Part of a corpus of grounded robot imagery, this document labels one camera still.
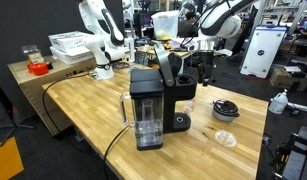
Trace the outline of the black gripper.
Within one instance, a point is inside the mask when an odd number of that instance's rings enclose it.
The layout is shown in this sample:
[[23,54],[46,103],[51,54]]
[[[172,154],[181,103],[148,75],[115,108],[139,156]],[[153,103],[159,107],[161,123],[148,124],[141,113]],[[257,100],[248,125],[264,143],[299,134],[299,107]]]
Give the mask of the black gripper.
[[199,51],[193,54],[192,66],[197,67],[199,84],[203,83],[204,86],[209,84],[212,75],[213,63],[213,51]]

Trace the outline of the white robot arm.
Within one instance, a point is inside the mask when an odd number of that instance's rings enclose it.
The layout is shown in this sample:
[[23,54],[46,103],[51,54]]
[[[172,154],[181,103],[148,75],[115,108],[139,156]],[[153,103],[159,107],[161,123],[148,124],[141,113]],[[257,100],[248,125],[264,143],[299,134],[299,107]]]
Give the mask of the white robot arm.
[[103,0],[80,0],[79,12],[85,28],[92,32],[83,38],[83,45],[96,60],[93,76],[97,80],[110,79],[114,76],[111,61],[125,56],[124,35]]

